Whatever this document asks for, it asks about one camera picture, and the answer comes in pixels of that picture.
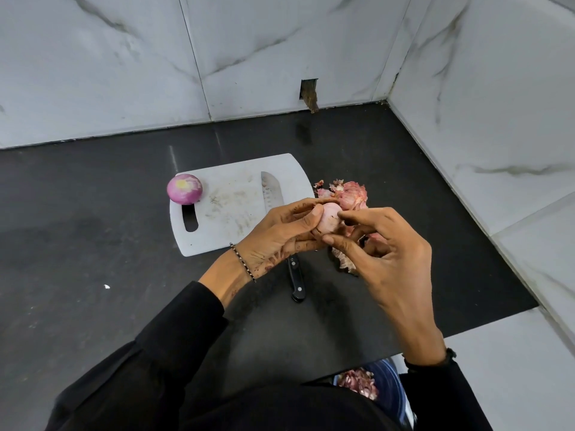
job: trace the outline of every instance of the right hand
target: right hand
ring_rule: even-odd
[[[431,246],[390,207],[341,211],[339,216],[358,226],[349,237],[327,234],[322,240],[355,264],[396,328],[405,359],[417,365],[442,362],[446,348],[433,316]],[[357,241],[373,232],[384,239],[370,239],[361,248]]]

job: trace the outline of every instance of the chef's knife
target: chef's knife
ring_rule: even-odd
[[[269,172],[262,171],[262,191],[263,191],[263,201],[266,205],[266,212],[273,209],[274,207],[284,205],[284,197],[282,195],[282,189],[279,186],[279,181]],[[297,301],[301,302],[305,299],[305,285],[304,278],[301,275],[301,270],[299,269],[299,258],[297,255],[289,256],[287,259],[287,266],[289,268],[289,275],[291,278],[291,297]]]

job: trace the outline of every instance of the black knife handle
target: black knife handle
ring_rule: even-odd
[[[287,267],[291,279],[291,297],[296,302],[302,302],[305,299],[305,284],[299,269],[299,258],[297,255],[290,256],[287,259]]]

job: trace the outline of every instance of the black sleeve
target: black sleeve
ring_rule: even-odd
[[[47,431],[176,430],[184,387],[226,328],[218,298],[198,282],[136,337],[56,399]]]
[[[437,366],[415,366],[406,362],[409,372],[400,379],[413,413],[416,431],[461,429],[492,431],[464,374],[453,360]]]

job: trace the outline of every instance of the hand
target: hand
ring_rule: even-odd
[[[236,245],[241,258],[255,278],[292,254],[325,247],[311,234],[320,222],[323,203],[330,199],[305,198],[271,209],[259,224]],[[232,250],[224,253],[200,278],[226,307],[250,276]]]
[[[355,264],[395,326],[405,359],[419,365],[442,362],[446,348],[433,316],[431,246],[390,207],[342,211],[339,216],[359,225],[349,238],[328,234],[323,241]],[[373,232],[383,239],[369,239],[361,248],[357,241]]]

